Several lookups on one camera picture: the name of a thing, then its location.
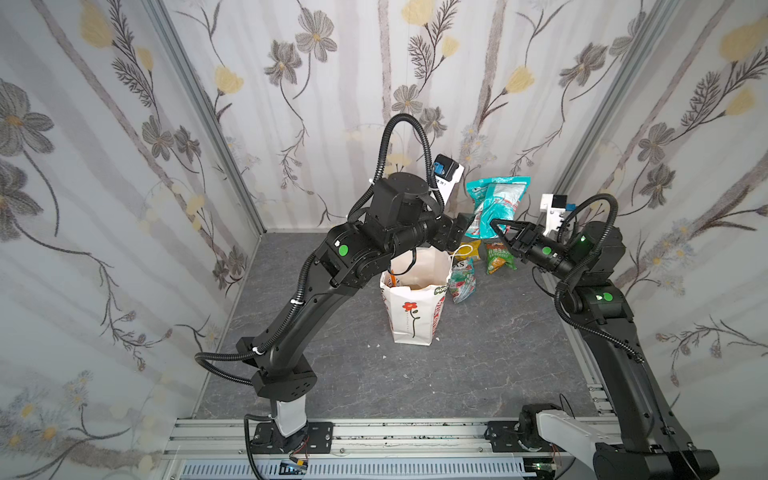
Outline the green snack packet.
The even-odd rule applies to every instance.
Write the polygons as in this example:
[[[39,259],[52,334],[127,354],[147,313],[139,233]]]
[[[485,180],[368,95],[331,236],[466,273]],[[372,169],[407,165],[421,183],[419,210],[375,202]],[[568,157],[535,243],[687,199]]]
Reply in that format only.
[[[492,275],[503,267],[511,270],[516,269],[515,258],[503,243],[487,243],[486,250],[486,273]]]

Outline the teal white snack packet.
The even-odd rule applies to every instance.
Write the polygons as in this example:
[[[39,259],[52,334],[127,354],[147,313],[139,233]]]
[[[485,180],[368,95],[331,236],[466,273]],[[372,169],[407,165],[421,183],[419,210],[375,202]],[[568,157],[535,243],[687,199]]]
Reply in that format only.
[[[495,237],[491,221],[513,220],[530,182],[527,176],[513,176],[484,178],[468,183],[466,192],[474,203],[474,219],[466,236],[482,240]]]

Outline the yellow snack packet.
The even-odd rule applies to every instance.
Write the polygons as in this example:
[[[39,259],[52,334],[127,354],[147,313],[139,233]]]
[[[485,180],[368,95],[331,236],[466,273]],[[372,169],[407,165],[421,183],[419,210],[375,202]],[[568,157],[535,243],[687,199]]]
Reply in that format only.
[[[476,260],[480,258],[481,240],[472,240],[462,243],[454,254],[454,259],[458,261]]]

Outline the white teal candy packet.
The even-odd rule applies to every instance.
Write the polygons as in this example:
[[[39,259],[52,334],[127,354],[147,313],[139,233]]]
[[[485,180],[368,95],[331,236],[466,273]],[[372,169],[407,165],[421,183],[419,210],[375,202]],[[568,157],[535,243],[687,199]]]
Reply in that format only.
[[[472,259],[461,260],[453,266],[447,286],[455,304],[467,300],[474,293],[476,276]]]

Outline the white paper bag red flower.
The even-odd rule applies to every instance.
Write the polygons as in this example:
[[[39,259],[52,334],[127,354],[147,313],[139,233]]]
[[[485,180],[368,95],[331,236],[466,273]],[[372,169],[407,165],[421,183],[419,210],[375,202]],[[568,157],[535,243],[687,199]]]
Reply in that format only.
[[[418,247],[394,258],[390,269],[381,275],[379,288],[396,343],[432,344],[449,296],[447,283],[455,252]],[[389,286],[389,272],[397,277],[396,287]]]

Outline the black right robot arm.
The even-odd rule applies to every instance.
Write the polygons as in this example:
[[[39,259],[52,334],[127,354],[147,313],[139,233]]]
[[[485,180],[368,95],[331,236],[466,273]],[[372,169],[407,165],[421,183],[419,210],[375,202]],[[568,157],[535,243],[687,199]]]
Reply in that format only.
[[[604,379],[621,443],[590,447],[599,479],[712,479],[720,471],[712,451],[699,449],[674,415],[647,363],[633,313],[610,279],[624,255],[620,231],[591,222],[569,244],[546,237],[529,222],[495,219],[493,231],[510,253],[557,278],[554,305],[578,330]]]

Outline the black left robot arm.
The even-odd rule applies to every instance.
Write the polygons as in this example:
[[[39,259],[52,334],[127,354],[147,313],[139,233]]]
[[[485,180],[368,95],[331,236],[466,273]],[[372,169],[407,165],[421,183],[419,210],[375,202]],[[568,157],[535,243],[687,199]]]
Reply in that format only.
[[[317,377],[304,350],[330,316],[392,261],[424,244],[439,251],[459,247],[473,215],[444,213],[433,180],[395,173],[374,181],[345,223],[332,228],[304,261],[297,288],[264,332],[243,337],[236,349],[255,370],[256,395],[269,400],[271,423],[284,438],[307,424],[305,396]]]

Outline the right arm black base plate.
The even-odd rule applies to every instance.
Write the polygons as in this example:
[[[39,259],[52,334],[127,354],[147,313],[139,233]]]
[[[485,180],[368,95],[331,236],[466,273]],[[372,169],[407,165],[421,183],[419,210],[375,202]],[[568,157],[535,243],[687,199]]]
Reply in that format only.
[[[545,441],[537,425],[520,421],[490,421],[484,431],[494,453],[552,454],[563,450],[556,444]]]

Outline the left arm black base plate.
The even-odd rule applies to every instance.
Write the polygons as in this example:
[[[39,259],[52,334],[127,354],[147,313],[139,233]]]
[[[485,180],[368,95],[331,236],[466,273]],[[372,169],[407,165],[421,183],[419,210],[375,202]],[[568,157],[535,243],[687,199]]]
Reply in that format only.
[[[329,454],[333,441],[332,422],[308,422],[290,436],[280,433],[274,422],[254,424],[246,446],[254,454]]]

